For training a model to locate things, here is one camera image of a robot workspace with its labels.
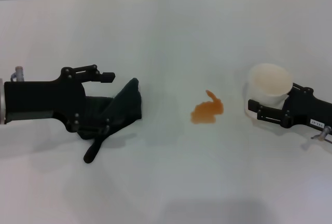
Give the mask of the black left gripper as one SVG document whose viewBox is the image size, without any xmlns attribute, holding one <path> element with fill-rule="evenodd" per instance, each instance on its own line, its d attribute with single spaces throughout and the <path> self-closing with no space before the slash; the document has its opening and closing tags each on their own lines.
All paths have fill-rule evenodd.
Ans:
<svg viewBox="0 0 332 224">
<path fill-rule="evenodd" d="M 112 83 L 115 73 L 101 73 L 97 65 L 64 67 L 53 81 L 4 83 L 4 124 L 12 121 L 56 119 L 69 132 L 106 134 L 110 119 L 80 120 L 86 102 L 84 82 Z"/>
</svg>

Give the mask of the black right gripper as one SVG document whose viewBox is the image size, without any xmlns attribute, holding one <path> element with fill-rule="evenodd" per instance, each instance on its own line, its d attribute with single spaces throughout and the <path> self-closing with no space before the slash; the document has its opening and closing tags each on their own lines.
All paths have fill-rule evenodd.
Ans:
<svg viewBox="0 0 332 224">
<path fill-rule="evenodd" d="M 255 100 L 248 100 L 248 110 L 256 113 L 257 120 L 281 124 L 284 128 L 294 125 L 331 127 L 331 103 L 317 99 L 313 89 L 296 83 L 293 83 L 282 110 L 263 106 Z"/>
</svg>

